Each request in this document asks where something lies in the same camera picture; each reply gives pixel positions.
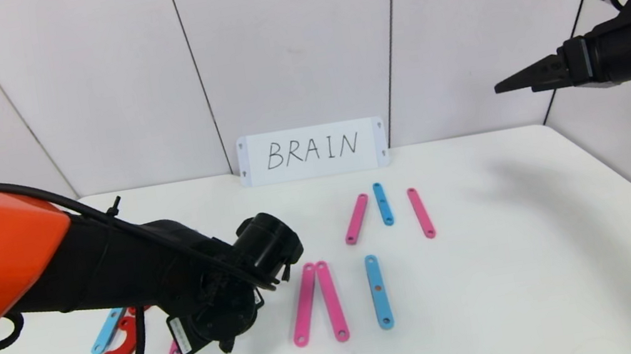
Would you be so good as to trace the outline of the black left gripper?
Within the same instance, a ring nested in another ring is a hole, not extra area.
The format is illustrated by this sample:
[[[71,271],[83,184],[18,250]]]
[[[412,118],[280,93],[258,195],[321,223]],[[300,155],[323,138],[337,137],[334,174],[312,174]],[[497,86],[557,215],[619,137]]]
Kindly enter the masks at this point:
[[[214,342],[223,353],[231,353],[236,338],[252,328],[264,303],[255,288],[192,315],[170,316],[167,325],[179,354],[196,354]]]

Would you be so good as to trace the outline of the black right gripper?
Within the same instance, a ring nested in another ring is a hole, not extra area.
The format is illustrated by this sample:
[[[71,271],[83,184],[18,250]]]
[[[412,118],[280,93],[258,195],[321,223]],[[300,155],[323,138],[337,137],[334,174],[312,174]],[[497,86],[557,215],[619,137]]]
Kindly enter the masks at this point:
[[[499,94],[532,88],[539,93],[572,85],[610,88],[631,81],[631,27],[597,37],[569,39],[559,54],[563,58],[549,54],[503,79],[493,90]]]

